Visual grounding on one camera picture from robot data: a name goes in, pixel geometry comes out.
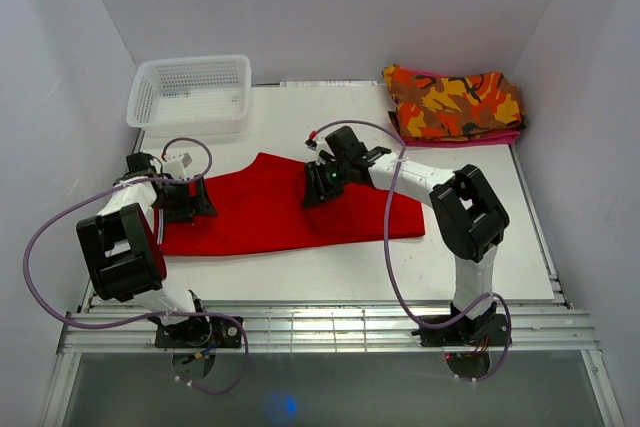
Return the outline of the red trousers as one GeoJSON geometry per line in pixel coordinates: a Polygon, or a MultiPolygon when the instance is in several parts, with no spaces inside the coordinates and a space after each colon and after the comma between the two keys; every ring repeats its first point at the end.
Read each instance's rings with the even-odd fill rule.
{"type": "Polygon", "coordinates": [[[338,199],[305,209],[301,161],[259,153],[240,171],[207,178],[205,187],[217,215],[166,224],[163,254],[249,255],[383,238],[386,191],[350,184],[338,199]]]}

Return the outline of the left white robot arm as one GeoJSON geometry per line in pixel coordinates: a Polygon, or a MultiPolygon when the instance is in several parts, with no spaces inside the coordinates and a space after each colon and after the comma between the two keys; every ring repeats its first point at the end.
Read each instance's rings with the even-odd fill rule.
{"type": "Polygon", "coordinates": [[[187,153],[163,157],[138,152],[126,158],[120,188],[95,216],[77,223],[76,233],[95,292],[103,300],[136,301],[171,340],[192,347],[213,337],[195,293],[168,279],[160,249],[168,223],[215,217],[203,178],[187,153]]]}

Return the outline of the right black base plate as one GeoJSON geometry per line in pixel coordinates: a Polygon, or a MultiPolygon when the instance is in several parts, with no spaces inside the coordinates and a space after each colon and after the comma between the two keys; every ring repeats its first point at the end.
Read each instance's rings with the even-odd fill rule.
{"type": "Polygon", "coordinates": [[[508,343],[506,317],[495,314],[488,320],[463,318],[443,329],[416,328],[411,332],[422,347],[504,347],[508,343]]]}

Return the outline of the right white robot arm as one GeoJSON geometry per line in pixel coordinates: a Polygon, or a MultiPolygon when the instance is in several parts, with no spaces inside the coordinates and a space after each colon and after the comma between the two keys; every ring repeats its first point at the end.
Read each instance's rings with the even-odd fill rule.
{"type": "Polygon", "coordinates": [[[306,141],[315,158],[305,166],[304,207],[333,201],[352,184],[386,192],[385,251],[390,249],[395,195],[430,208],[454,258],[455,291],[446,315],[407,314],[417,326],[414,335],[425,346],[509,346],[510,315],[497,311],[506,303],[494,292],[492,280],[498,247],[510,219],[482,171],[474,165],[450,170],[409,161],[403,152],[366,147],[347,125],[335,124],[333,128],[324,138],[312,132],[306,141]]]}

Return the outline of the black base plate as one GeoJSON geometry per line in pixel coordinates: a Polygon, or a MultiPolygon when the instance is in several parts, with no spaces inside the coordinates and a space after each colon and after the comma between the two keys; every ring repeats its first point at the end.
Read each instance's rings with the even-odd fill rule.
{"type": "Polygon", "coordinates": [[[238,348],[242,344],[239,327],[220,317],[189,317],[176,324],[159,326],[154,346],[157,348],[238,348]]]}
{"type": "Polygon", "coordinates": [[[495,314],[488,320],[463,318],[443,329],[416,328],[411,332],[422,347],[504,347],[508,343],[506,317],[495,314]]]}

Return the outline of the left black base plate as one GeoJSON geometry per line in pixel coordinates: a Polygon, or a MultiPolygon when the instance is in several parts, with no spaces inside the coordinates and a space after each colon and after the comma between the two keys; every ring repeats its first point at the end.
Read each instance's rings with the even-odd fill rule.
{"type": "Polygon", "coordinates": [[[159,326],[154,346],[157,348],[238,348],[242,344],[239,327],[220,317],[189,317],[176,324],[159,326]]]}

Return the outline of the aluminium frame rail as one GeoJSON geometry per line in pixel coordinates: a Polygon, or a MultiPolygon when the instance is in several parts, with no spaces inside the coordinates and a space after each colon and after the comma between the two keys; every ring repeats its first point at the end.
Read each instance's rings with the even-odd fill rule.
{"type": "MultiPolygon", "coordinates": [[[[251,353],[381,353],[422,348],[414,323],[397,307],[233,307],[244,320],[251,353]]],[[[585,310],[515,307],[515,351],[597,350],[600,342],[585,310]]],[[[154,349],[156,326],[137,321],[105,330],[65,327],[64,353],[142,353],[154,349]]]]}

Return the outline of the white perforated plastic basket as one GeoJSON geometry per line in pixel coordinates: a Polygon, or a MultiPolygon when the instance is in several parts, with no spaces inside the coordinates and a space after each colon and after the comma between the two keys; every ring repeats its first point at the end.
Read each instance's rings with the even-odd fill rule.
{"type": "Polygon", "coordinates": [[[244,55],[147,61],[134,76],[126,121],[153,137],[236,134],[249,116],[250,90],[244,55]]]}

